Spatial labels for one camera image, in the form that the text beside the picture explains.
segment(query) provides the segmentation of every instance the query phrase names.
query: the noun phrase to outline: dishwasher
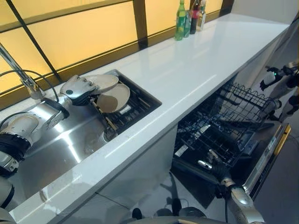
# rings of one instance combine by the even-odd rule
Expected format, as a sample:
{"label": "dishwasher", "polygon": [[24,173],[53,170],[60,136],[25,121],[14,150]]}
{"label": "dishwasher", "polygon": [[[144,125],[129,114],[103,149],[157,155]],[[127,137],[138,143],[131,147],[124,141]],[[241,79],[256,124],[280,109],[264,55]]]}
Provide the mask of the dishwasher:
{"label": "dishwasher", "polygon": [[216,178],[198,165],[198,160],[213,162],[211,150],[256,197],[291,130],[265,121],[270,103],[230,80],[179,121],[171,171],[204,207],[223,196]]}

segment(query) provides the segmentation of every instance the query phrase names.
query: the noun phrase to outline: green glass bottle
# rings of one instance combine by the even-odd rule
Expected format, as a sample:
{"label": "green glass bottle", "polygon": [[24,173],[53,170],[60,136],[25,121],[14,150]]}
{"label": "green glass bottle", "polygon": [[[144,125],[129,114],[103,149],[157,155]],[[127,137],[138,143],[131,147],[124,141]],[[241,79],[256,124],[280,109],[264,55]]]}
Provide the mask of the green glass bottle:
{"label": "green glass bottle", "polygon": [[178,11],[177,11],[177,29],[176,29],[176,34],[174,35],[174,39],[176,39],[177,41],[183,39],[185,18],[186,18],[186,11],[184,7],[184,0],[180,0]]}

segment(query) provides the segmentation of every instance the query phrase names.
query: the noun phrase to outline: window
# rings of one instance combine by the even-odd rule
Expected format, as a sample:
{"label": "window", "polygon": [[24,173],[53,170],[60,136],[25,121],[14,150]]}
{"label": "window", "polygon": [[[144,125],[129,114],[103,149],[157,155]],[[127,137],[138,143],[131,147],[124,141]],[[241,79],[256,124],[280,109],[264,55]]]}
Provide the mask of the window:
{"label": "window", "polygon": [[[185,0],[185,9],[193,1]],[[207,0],[207,16],[232,4],[232,0]],[[172,37],[178,5],[179,0],[0,0],[0,43],[22,69],[34,70],[57,85],[54,74],[65,81]],[[11,69],[0,56],[0,72]],[[48,88],[36,75],[29,75]],[[20,84],[15,73],[0,77],[0,110],[28,97]]]}

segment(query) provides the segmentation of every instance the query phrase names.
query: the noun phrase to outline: bottle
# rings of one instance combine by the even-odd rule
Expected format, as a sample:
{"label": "bottle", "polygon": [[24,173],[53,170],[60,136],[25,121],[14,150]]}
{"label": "bottle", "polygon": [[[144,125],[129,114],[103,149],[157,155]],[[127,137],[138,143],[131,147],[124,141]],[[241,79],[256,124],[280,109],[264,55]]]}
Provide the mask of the bottle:
{"label": "bottle", "polygon": [[195,0],[195,2],[192,5],[192,19],[191,19],[190,34],[195,34],[196,32],[196,26],[199,17],[199,7],[200,7],[199,0]]}
{"label": "bottle", "polygon": [[178,11],[177,11],[177,29],[176,29],[176,34],[174,35],[174,39],[177,41],[183,39],[185,18],[186,18],[186,11],[184,7],[184,0],[180,0]]}
{"label": "bottle", "polygon": [[203,30],[205,20],[206,20],[206,0],[202,0],[200,5],[199,19],[198,19],[198,27],[197,27],[198,31]]}
{"label": "bottle", "polygon": [[191,26],[191,16],[190,11],[186,10],[186,19],[185,19],[185,27],[184,27],[184,37],[188,37],[190,34],[190,26]]}

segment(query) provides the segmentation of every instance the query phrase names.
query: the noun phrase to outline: dishwasher basket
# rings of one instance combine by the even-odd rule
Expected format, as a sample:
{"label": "dishwasher basket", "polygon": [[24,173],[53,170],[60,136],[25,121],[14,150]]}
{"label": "dishwasher basket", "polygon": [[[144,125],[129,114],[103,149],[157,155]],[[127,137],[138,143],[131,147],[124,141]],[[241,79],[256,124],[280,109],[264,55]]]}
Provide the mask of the dishwasher basket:
{"label": "dishwasher basket", "polygon": [[178,124],[175,155],[184,153],[188,160],[212,162],[212,149],[232,167],[252,134],[265,120],[263,109],[269,98],[239,84],[226,83]]}

